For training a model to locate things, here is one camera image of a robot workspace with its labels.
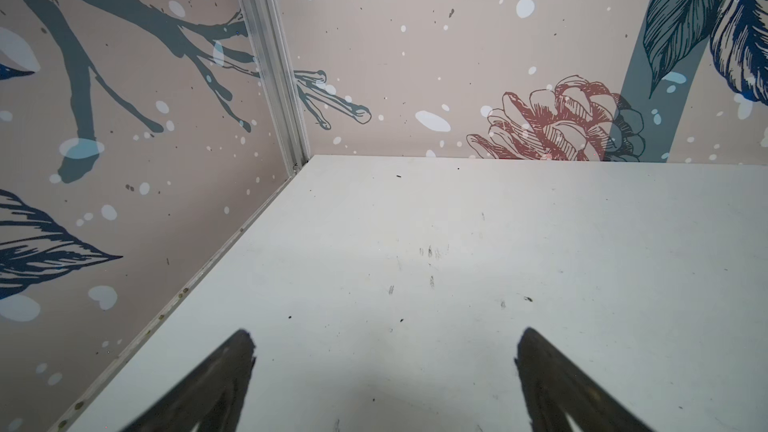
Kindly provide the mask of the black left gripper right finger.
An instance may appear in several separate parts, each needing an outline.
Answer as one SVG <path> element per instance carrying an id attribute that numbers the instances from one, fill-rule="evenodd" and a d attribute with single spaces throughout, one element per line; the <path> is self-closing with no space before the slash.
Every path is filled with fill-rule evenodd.
<path id="1" fill-rule="evenodd" d="M 534 431 L 650 429 L 531 327 L 518 342 L 515 364 Z"/>

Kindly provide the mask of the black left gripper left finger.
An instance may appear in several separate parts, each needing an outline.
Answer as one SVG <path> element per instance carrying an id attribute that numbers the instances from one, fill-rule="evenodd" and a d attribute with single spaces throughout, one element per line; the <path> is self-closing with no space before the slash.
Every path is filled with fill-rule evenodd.
<path id="1" fill-rule="evenodd" d="M 124 429 L 236 430 L 256 363 L 255 351 L 250 334 L 237 330 Z"/>

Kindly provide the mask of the aluminium corner frame post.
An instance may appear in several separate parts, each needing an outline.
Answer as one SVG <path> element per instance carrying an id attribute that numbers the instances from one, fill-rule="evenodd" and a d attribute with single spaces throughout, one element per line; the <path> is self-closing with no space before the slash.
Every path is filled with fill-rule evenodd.
<path id="1" fill-rule="evenodd" d="M 278 144 L 293 177 L 310 159 L 306 128 L 276 0 L 239 0 Z"/>

